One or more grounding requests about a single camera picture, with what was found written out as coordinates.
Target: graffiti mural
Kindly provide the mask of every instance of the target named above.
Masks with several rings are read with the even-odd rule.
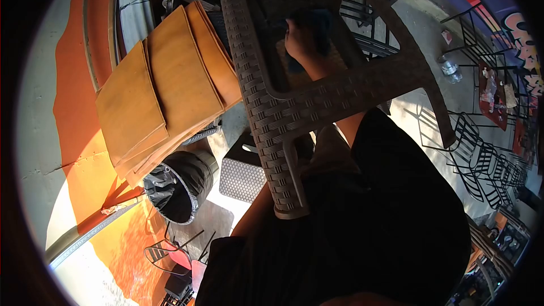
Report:
[[[533,38],[527,31],[525,20],[520,12],[509,14],[503,19],[503,26],[514,41],[517,49],[516,58],[521,61],[518,74],[523,79],[529,96],[529,106],[536,107],[538,97],[542,95],[542,82],[540,62],[536,53],[536,46]]]

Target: brown plastic stool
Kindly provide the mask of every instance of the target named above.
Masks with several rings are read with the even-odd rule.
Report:
[[[309,206],[296,167],[293,140],[311,130],[424,88],[442,143],[455,134],[439,87],[410,32],[387,0],[367,0],[400,44],[397,54],[367,62],[339,15],[342,0],[221,0],[228,43],[251,131],[274,198],[278,218],[297,218]],[[297,9],[328,9],[330,39],[347,70],[289,90],[275,43],[285,36],[276,24]]]

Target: graffiti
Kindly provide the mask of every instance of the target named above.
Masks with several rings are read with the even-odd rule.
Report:
[[[503,20],[503,26],[510,34],[514,42],[514,47],[517,49],[516,58],[522,63],[518,75],[520,75],[526,85],[527,95],[529,96],[529,107],[536,107],[538,106],[538,97],[542,95],[544,82],[541,77],[535,42],[529,32],[527,32],[525,20],[520,12],[511,13],[506,16]]]
[[[507,49],[515,49],[516,48],[512,43],[510,43],[508,38],[505,38],[503,35],[501,35],[500,32],[494,33],[493,35],[491,35],[491,39],[493,41],[497,41],[497,45],[504,44],[507,47]]]

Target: hand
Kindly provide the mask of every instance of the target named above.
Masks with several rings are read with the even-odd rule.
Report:
[[[299,63],[304,59],[318,57],[312,32],[306,27],[298,27],[293,19],[286,19],[289,28],[285,34],[285,50]]]

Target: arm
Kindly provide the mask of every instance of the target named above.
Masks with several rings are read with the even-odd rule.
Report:
[[[289,29],[285,35],[285,49],[304,67],[312,81],[320,80],[340,70],[336,64],[317,53],[309,30],[298,27],[292,19],[287,19],[287,24]],[[365,113],[359,112],[336,122],[350,146],[353,145]]]
[[[248,236],[253,232],[262,222],[265,213],[269,213],[274,206],[270,187],[268,182],[264,184],[248,211],[241,217],[240,221],[236,224],[232,230],[231,236]]]
[[[289,29],[285,35],[285,48],[289,52],[289,55],[304,67],[312,81],[319,80],[339,71],[336,64],[316,52],[309,30],[299,28],[291,19],[287,19],[287,24],[289,25]],[[350,146],[353,144],[364,114],[365,112],[360,112],[336,122],[336,125],[344,133]],[[231,236],[248,236],[258,227],[265,213],[269,213],[273,206],[274,201],[272,200],[270,187],[266,183],[248,211],[245,212],[232,230]]]

